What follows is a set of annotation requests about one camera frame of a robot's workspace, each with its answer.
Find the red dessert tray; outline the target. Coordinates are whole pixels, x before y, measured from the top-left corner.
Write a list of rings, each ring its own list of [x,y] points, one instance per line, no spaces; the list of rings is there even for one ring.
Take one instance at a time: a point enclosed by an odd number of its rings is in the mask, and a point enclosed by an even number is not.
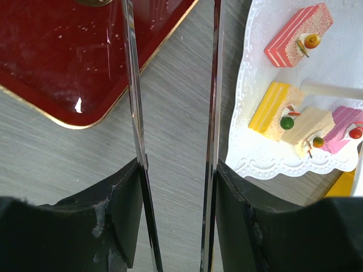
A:
[[[99,123],[128,86],[124,1],[2,1],[1,90],[69,129]]]

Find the cream cake slice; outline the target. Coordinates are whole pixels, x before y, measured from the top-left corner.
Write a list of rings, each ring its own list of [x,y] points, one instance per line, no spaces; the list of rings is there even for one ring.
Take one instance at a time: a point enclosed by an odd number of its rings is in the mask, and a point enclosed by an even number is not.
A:
[[[284,132],[282,140],[290,144],[300,158],[312,157],[315,150],[324,147],[324,137],[334,127],[331,111],[307,107],[294,119],[293,128]]]

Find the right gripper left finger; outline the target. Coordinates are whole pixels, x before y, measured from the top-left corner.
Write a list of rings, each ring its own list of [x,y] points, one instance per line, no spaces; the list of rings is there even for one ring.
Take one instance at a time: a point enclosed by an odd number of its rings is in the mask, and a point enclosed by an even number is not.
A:
[[[142,209],[138,163],[58,201],[1,197],[2,271],[127,271]]]

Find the metal serving tongs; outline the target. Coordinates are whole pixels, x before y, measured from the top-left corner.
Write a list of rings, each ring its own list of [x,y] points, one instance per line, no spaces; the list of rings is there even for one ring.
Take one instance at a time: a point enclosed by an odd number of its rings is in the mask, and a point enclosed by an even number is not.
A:
[[[216,221],[217,165],[219,158],[221,96],[223,78],[223,38],[225,1],[214,3],[213,61],[210,84],[209,125],[206,149],[204,204],[201,234],[200,271],[213,270],[214,234]],[[151,196],[148,160],[145,153],[143,112],[137,41],[132,1],[122,1],[124,45],[128,73],[130,113],[142,188],[143,205],[154,271],[163,271],[161,251]]]

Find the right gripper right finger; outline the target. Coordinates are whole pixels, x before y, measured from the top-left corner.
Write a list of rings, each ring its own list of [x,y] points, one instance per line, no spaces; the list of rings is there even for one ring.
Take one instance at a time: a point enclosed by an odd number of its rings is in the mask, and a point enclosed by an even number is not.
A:
[[[300,206],[220,161],[216,221],[224,271],[361,271],[362,198]]]

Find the yellow cake slice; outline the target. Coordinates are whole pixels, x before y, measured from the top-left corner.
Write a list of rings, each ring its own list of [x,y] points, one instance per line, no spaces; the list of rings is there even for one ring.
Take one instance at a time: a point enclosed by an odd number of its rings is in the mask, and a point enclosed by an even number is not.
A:
[[[280,141],[284,132],[293,128],[304,98],[305,94],[299,88],[288,83],[272,82],[248,127],[269,139]]]

